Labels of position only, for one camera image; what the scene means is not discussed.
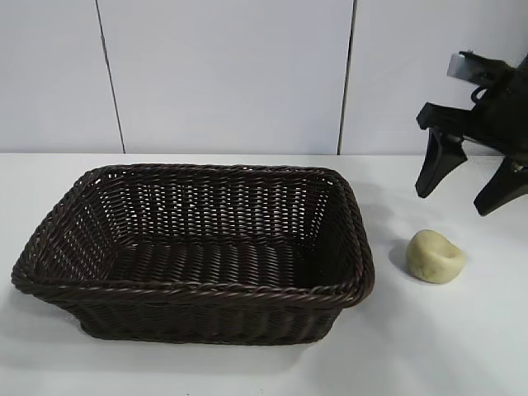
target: white tabletop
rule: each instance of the white tabletop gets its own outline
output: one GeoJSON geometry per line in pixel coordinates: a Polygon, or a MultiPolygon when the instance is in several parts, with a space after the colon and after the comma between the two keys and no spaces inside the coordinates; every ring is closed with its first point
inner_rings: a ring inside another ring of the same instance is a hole
{"type": "Polygon", "coordinates": [[[419,157],[0,154],[0,394],[526,395],[528,198],[481,218],[473,199],[499,164],[472,158],[426,200],[419,157]],[[372,295],[302,346],[108,342],[14,290],[35,226],[86,170],[111,163],[323,166],[351,183],[374,253],[372,295]],[[406,242],[435,229],[468,266],[448,285],[402,270],[406,242]]]}

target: basket bottom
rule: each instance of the basket bottom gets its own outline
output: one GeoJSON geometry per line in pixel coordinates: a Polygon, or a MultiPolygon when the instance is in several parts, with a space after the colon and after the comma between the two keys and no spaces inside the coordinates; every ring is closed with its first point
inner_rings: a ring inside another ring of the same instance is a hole
{"type": "Polygon", "coordinates": [[[239,283],[313,287],[306,249],[286,241],[148,241],[122,247],[109,281],[239,283]]]}
{"type": "Polygon", "coordinates": [[[94,338],[99,338],[101,340],[109,341],[143,341],[143,342],[164,342],[170,344],[219,344],[219,345],[245,345],[245,346],[278,346],[278,345],[295,345],[295,344],[310,344],[312,342],[317,342],[326,334],[328,331],[322,334],[318,334],[317,337],[306,337],[303,339],[293,339],[288,337],[283,337],[279,339],[272,339],[269,337],[260,337],[256,339],[247,339],[243,337],[211,337],[205,338],[200,334],[188,334],[184,338],[179,337],[170,337],[168,335],[138,335],[135,333],[107,333],[107,332],[93,332],[89,328],[81,324],[81,329],[94,338]]]}
{"type": "Polygon", "coordinates": [[[234,345],[315,342],[332,328],[340,309],[264,308],[217,304],[98,304],[63,306],[84,332],[106,340],[234,345]]]}

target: wicker basket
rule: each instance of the wicker basket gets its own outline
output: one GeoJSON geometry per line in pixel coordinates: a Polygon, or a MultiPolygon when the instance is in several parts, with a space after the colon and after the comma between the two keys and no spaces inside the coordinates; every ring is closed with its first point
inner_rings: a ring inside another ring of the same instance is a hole
{"type": "Polygon", "coordinates": [[[277,345],[324,337],[374,267],[337,172],[139,164],[82,176],[12,282],[94,337],[277,345]]]}

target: white wall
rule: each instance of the white wall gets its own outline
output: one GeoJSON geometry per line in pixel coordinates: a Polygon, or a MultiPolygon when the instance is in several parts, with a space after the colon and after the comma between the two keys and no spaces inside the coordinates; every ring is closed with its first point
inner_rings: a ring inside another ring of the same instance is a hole
{"type": "Polygon", "coordinates": [[[121,151],[93,0],[0,2],[0,54],[0,151],[121,151]]]}
{"type": "Polygon", "coordinates": [[[127,153],[335,153],[352,0],[101,0],[127,153]]]}
{"type": "Polygon", "coordinates": [[[472,106],[474,86],[446,77],[450,55],[468,49],[517,65],[528,2],[358,0],[342,152],[423,153],[415,119],[426,101],[472,106]]]}

